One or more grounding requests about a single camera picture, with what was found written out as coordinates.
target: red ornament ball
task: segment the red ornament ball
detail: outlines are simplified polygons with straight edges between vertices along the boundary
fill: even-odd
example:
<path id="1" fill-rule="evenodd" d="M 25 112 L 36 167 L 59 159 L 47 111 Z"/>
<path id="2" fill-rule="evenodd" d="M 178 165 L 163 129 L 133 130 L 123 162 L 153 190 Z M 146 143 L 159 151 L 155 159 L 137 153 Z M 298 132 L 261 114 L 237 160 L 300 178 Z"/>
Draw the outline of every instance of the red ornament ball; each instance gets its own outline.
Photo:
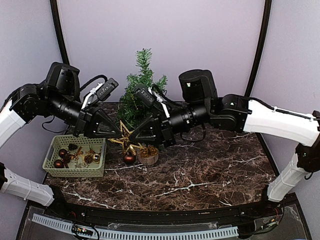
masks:
<path id="1" fill-rule="evenodd" d="M 58 155 L 60 158 L 63 159 L 65 157 L 65 155 L 67 155 L 67 153 L 68 153 L 68 151 L 62 148 L 59 150 Z"/>
<path id="2" fill-rule="evenodd" d="M 64 162 L 61 161 L 60 159 L 54 161 L 54 167 L 55 167 L 56 169 L 63 169 L 64 166 L 65 166 L 65 165 L 64 165 Z"/>
<path id="3" fill-rule="evenodd" d="M 135 163 L 136 161 L 136 156 L 132 155 L 131 152 L 127 152 L 124 156 L 123 156 L 123 161 L 125 164 L 127 165 L 132 165 Z"/>

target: purple wall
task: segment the purple wall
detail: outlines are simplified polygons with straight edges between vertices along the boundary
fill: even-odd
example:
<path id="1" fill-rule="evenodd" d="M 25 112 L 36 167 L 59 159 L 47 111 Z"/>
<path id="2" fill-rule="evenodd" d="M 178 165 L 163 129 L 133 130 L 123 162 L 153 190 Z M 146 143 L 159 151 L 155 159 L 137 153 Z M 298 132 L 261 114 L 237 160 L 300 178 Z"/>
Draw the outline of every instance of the purple wall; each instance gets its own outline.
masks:
<path id="1" fill-rule="evenodd" d="M 268 33 L 253 96 L 270 105 L 301 113 L 320 110 L 320 2 L 273 1 Z M 283 170 L 296 142 L 265 135 Z M 313 239 L 319 239 L 320 175 L 299 183 L 296 192 Z"/>
<path id="2" fill-rule="evenodd" d="M 49 1 L 0 1 L 0 104 L 16 88 L 40 83 L 52 62 L 61 61 Z M 53 134 L 42 130 L 37 117 L 1 149 L 0 162 L 13 172 L 41 183 L 42 163 Z M 61 129 L 59 120 L 52 126 Z M 0 194 L 0 239 L 16 239 L 26 202 Z"/>
<path id="3" fill-rule="evenodd" d="M 209 69 L 218 94 L 244 94 L 260 33 L 264 0 L 58 1 L 70 63 L 82 83 L 97 74 L 119 82 L 118 101 L 136 73 L 135 52 L 152 48 L 155 79 L 182 100 L 178 76 Z"/>

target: table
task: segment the table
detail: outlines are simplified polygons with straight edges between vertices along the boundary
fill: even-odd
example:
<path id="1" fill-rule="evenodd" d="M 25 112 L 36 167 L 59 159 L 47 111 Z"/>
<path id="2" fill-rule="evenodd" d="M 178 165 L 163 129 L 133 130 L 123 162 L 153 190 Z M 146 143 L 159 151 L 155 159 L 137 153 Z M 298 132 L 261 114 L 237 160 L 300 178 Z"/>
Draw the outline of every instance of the table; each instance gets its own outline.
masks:
<path id="1" fill-rule="evenodd" d="M 103 108 L 116 119 L 118 104 Z M 201 137 L 201 127 L 188 134 Z M 206 128 L 206 138 L 159 150 L 159 160 L 145 166 L 123 162 L 122 148 L 107 143 L 104 176 L 58 178 L 45 184 L 61 188 L 69 203 L 118 210 L 185 211 L 257 202 L 275 173 L 255 133 Z"/>

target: gold ornament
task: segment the gold ornament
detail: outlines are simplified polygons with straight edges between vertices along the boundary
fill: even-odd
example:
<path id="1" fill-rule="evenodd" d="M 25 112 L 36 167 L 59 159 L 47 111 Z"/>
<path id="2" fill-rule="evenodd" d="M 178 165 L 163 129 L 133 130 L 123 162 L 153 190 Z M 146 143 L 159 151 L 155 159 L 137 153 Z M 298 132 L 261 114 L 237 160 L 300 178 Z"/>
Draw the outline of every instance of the gold ornament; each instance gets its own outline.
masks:
<path id="1" fill-rule="evenodd" d="M 132 155 L 137 155 L 136 149 L 141 149 L 143 146 L 140 143 L 130 142 L 129 136 L 133 133 L 133 131 L 129 131 L 128 128 L 124 125 L 124 123 L 120 120 L 120 131 L 122 133 L 121 138 L 109 138 L 108 140 L 112 143 L 121 144 L 123 153 L 131 152 Z"/>
<path id="2" fill-rule="evenodd" d="M 152 145 L 150 145 L 148 147 L 143 147 L 140 150 L 140 156 L 142 158 L 152 157 L 152 156 L 157 155 L 158 153 L 159 153 L 158 149 Z"/>

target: small christmas tree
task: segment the small christmas tree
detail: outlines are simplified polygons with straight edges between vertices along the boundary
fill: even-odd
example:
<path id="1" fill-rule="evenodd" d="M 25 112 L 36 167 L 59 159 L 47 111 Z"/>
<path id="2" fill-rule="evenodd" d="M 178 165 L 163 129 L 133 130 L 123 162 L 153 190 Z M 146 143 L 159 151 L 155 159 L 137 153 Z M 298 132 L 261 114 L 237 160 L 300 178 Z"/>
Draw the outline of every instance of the small christmas tree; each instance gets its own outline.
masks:
<path id="1" fill-rule="evenodd" d="M 159 81 L 153 82 L 154 72 L 149 68 L 152 58 L 151 49 L 142 49 L 136 52 L 136 66 L 140 68 L 139 74 L 130 73 L 126 79 L 128 86 L 125 94 L 120 98 L 118 119 L 131 130 L 135 129 L 147 116 L 152 113 L 144 103 L 134 95 L 134 90 L 138 84 L 143 84 L 147 88 L 156 84 L 162 91 L 167 85 L 167 77 L 163 75 Z"/>

